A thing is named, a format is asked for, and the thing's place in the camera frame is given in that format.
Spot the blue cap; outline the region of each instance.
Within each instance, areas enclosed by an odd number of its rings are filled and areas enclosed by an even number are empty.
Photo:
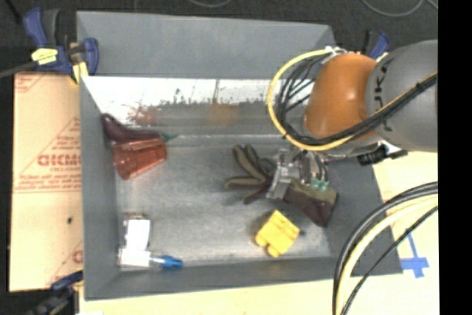
[[[175,259],[172,256],[165,255],[162,256],[162,259],[164,260],[162,263],[162,268],[181,268],[184,265],[182,260]]]

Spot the blue cross mark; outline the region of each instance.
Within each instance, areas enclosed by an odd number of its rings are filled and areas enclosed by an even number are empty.
[[[413,251],[413,257],[400,259],[401,268],[404,271],[411,269],[414,273],[414,278],[424,277],[425,275],[423,273],[423,268],[429,268],[428,261],[426,257],[418,257],[418,253],[416,252],[416,247],[414,246],[414,241],[411,234],[408,235],[408,240]]]

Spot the gray bin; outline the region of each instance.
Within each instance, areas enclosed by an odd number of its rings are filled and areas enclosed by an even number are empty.
[[[232,99],[229,121],[227,112],[218,118],[218,110],[215,119],[217,107],[202,99],[164,103],[159,107],[157,122],[140,126],[176,132],[178,137],[167,143],[164,162],[129,181],[123,181],[115,172],[110,141],[100,124],[104,109],[123,111],[136,100],[136,94],[130,94],[127,104],[121,102],[128,87],[110,86],[113,80],[126,83],[123,77],[129,77],[129,83],[136,83],[143,78],[146,88],[160,86],[167,79],[172,83],[182,80],[182,84],[186,80],[213,79],[218,85],[247,81],[250,88],[254,80],[270,80],[290,58],[334,45],[329,27],[78,12],[77,38],[85,37],[95,37],[100,44],[99,69],[80,88],[86,299],[293,283],[333,276],[336,259],[349,234],[382,203],[372,168],[362,167],[356,160],[330,164],[330,185],[338,191],[339,200],[326,228],[314,225],[283,202],[261,198],[243,205],[245,191],[223,187],[227,178],[243,173],[232,157],[232,146],[252,143],[263,156],[288,147],[272,126],[260,94],[251,99]],[[110,88],[106,95],[97,90],[101,86]],[[154,100],[139,105],[149,109],[151,103],[156,108],[163,103],[162,99]],[[119,103],[118,108],[113,108],[117,105],[113,102]],[[132,117],[128,121],[136,126]],[[252,241],[274,209],[282,210],[302,230],[287,254],[277,259]],[[183,269],[127,270],[116,264],[122,237],[121,215],[128,210],[150,216],[150,249],[182,258]],[[365,272],[391,242],[391,233],[382,233],[361,258],[355,273]],[[396,254],[376,271],[399,272]]]

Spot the red plastic cup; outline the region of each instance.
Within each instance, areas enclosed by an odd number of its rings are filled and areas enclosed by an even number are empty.
[[[115,143],[113,164],[119,176],[128,180],[167,158],[167,149],[159,138]]]

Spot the yellow cable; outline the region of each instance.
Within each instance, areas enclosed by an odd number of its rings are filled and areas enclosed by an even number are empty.
[[[354,266],[357,263],[358,259],[367,248],[367,246],[389,225],[393,224],[398,219],[403,216],[423,208],[432,209],[434,206],[438,205],[438,195],[430,195],[425,198],[412,200],[413,204],[401,204],[403,206],[401,209],[391,213],[386,216],[382,221],[377,223],[367,234],[356,244],[355,248],[352,250],[349,259],[347,260],[344,268],[342,270],[341,276],[339,278],[339,288],[336,295],[336,315],[339,315],[342,311],[342,308],[346,304],[347,297],[344,295],[345,286],[347,279],[350,277],[353,272]]]
[[[292,67],[293,65],[297,64],[298,62],[304,60],[304,59],[308,59],[308,58],[312,58],[312,57],[316,57],[317,55],[323,55],[323,54],[327,54],[329,52],[332,52],[332,50],[330,49],[323,49],[323,50],[315,50],[315,51],[312,51],[312,52],[306,52],[305,54],[301,54],[291,60],[289,60],[286,64],[284,64],[280,69],[279,71],[275,74],[275,76],[272,78],[272,81],[271,83],[269,84],[269,87],[268,87],[268,92],[267,92],[267,100],[266,100],[266,104],[267,104],[267,109],[268,109],[268,114],[271,118],[271,121],[272,123],[275,125],[275,127],[277,128],[277,130],[292,144],[292,145],[295,145],[297,146],[298,148],[301,148],[303,150],[308,150],[308,151],[324,151],[324,150],[329,150],[331,148],[334,148],[334,147],[338,147],[339,145],[342,145],[343,143],[349,141],[350,139],[352,139],[354,137],[353,134],[351,134],[350,136],[346,136],[345,138],[342,138],[342,139],[338,139],[334,142],[330,142],[330,143],[325,143],[323,145],[317,145],[317,146],[312,146],[312,145],[306,145],[305,143],[301,143],[299,141],[297,141],[296,139],[294,139],[290,134],[288,134],[288,132],[284,129],[284,127],[280,124],[279,120],[277,119],[277,116],[275,115],[275,111],[274,111],[274,105],[272,103],[272,97],[274,96],[274,88],[277,84],[277,82],[279,81],[279,79],[282,77],[282,75],[284,74],[285,71],[287,71],[290,67]],[[426,80],[428,80],[430,77],[434,76],[437,74],[437,71],[433,72],[432,74],[428,75],[427,77],[423,78],[421,81],[418,82],[418,84],[421,84],[421,83],[424,83]],[[382,108],[378,109],[371,117],[374,117],[376,114],[382,112],[386,107],[390,106],[391,104],[393,104],[395,101],[397,101],[399,98],[401,98],[406,92],[410,91],[411,89],[413,89],[415,86],[412,86],[410,89],[407,89],[404,93],[400,94],[399,96],[397,96],[395,99],[393,99],[392,101],[390,101],[389,103],[387,103],[386,105],[384,105]]]

